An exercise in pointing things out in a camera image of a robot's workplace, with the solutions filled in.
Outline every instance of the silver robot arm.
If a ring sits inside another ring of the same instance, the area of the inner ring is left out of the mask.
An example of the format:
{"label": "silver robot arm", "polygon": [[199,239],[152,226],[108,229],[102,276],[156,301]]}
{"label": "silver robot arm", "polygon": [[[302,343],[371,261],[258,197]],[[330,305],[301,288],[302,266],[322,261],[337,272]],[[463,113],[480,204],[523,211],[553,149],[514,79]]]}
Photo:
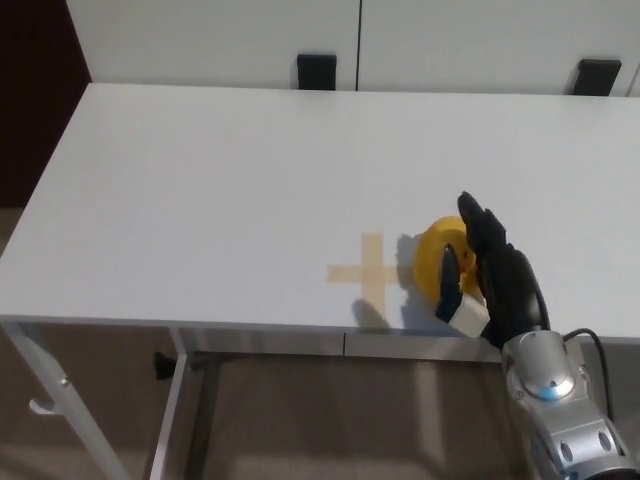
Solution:
{"label": "silver robot arm", "polygon": [[542,480],[638,479],[612,422],[594,401],[587,371],[562,336],[531,331],[507,341],[503,369],[512,418]]}
{"label": "silver robot arm", "polygon": [[458,199],[489,312],[482,336],[501,349],[510,409],[541,480],[637,480],[638,466],[598,408],[587,371],[551,330],[533,270],[490,210]]}

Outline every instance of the table top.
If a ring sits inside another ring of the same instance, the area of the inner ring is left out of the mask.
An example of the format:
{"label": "table top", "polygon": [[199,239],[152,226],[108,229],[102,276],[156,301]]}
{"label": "table top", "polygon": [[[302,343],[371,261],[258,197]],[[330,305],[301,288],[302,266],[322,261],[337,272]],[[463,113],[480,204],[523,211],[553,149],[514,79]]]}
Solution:
{"label": "table top", "polygon": [[378,249],[393,276],[467,190],[555,329],[637,338],[639,119],[625,98],[92,84],[0,259],[0,319],[447,335],[410,285],[363,302],[354,269]]}

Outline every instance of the table leg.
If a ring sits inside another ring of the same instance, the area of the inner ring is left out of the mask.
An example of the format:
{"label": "table leg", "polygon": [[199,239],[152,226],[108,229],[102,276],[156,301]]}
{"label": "table leg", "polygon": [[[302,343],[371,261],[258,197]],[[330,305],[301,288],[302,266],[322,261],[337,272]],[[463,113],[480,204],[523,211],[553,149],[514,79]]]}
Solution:
{"label": "table leg", "polygon": [[15,322],[1,325],[106,478],[129,480],[122,462],[42,339],[38,327]]}

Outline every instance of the yellow lid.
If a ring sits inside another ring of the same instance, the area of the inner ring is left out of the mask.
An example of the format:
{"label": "yellow lid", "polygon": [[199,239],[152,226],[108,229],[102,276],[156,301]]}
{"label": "yellow lid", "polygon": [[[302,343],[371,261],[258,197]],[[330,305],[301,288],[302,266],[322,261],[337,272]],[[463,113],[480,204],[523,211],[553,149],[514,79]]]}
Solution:
{"label": "yellow lid", "polygon": [[413,277],[420,290],[436,305],[440,301],[442,252],[451,244],[460,266],[464,292],[476,295],[476,256],[467,245],[467,229],[460,217],[443,217],[420,236],[413,259]]}

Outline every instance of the floor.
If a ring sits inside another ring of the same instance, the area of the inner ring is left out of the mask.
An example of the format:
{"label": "floor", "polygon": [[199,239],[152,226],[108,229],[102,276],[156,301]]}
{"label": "floor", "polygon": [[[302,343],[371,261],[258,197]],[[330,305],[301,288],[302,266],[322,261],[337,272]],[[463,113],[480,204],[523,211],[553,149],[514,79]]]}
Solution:
{"label": "floor", "polygon": [[[0,210],[0,252],[19,214]],[[166,332],[50,326],[43,334],[132,478],[146,478],[169,388],[154,379],[151,359],[171,352]],[[525,475],[497,365],[250,357],[217,375],[205,479]],[[64,419],[29,410],[42,390],[4,334],[0,381],[0,479],[102,478]]]}

